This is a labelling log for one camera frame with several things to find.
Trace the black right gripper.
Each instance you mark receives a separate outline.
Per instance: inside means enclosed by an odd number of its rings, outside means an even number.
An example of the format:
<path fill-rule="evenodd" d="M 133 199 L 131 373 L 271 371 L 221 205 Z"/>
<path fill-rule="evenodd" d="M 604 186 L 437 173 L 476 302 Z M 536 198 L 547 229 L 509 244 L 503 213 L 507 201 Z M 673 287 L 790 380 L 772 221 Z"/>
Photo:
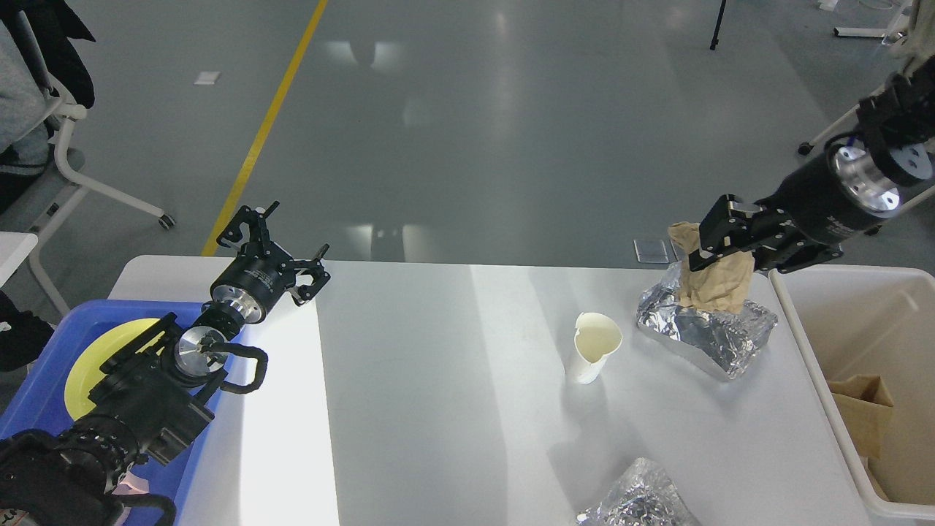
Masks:
<path fill-rule="evenodd" d="M 932 177 L 933 163 L 921 143 L 877 156 L 835 145 L 787 176 L 759 205 L 735 194 L 719 197 L 699 223 L 699 247 L 688 254 L 689 270 L 700 272 L 737 252 L 757 252 L 758 272 L 781 274 L 838 259 L 844 254 L 838 243 L 897 217 L 901 189 Z M 775 249 L 786 237 L 786 216 L 811 242 Z"/>

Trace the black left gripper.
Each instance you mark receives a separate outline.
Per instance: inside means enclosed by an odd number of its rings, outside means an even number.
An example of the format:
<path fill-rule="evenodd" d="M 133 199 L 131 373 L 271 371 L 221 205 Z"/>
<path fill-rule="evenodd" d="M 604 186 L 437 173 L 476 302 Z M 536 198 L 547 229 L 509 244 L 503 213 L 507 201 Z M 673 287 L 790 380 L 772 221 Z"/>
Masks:
<path fill-rule="evenodd" d="M 211 286 L 211 323 L 257 324 L 286 292 L 295 306 L 302 306 L 329 282 L 331 276 L 323 260 L 330 244 L 321 246 L 313 259 L 293 259 L 281 247 L 272 251 L 267 217 L 278 206 L 278 201 L 263 210 L 243 205 L 217 236 L 220 247 L 257 254 L 238 254 L 215 280 Z"/>

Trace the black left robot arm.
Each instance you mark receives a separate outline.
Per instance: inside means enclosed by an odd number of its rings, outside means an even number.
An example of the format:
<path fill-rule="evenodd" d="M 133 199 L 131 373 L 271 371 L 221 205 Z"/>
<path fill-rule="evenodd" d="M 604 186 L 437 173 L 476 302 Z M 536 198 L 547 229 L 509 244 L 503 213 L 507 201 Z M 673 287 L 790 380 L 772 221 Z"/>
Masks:
<path fill-rule="evenodd" d="M 294 259 L 271 239 L 267 217 L 277 206 L 242 206 L 221 231 L 217 242 L 237 255 L 189 327 L 174 313 L 144 326 L 100 360 L 102 378 L 85 389 L 91 409 L 70 427 L 2 441 L 4 525 L 116 525 L 135 508 L 157 510 L 158 525 L 175 522 L 173 499 L 120 494 L 119 486 L 134 466 L 180 456 L 213 421 L 216 392 L 260 389 L 270 359 L 236 337 L 266 320 L 284 294 L 300 306 L 330 279 L 328 244 L 313 259 Z"/>

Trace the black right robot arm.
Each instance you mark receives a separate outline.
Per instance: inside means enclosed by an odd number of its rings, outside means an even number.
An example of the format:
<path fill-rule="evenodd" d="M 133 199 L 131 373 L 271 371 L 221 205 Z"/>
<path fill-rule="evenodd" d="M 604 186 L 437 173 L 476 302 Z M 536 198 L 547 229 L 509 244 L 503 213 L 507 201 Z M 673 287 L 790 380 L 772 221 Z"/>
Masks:
<path fill-rule="evenodd" d="M 891 75 L 858 102 L 854 129 L 829 137 L 771 196 L 719 197 L 699 224 L 689 269 L 738 252 L 751 253 L 758 272 L 784 274 L 838 259 L 845 240 L 897 216 L 899 190 L 932 178 L 924 146 L 933 137 L 933 100 L 932 59 Z"/>

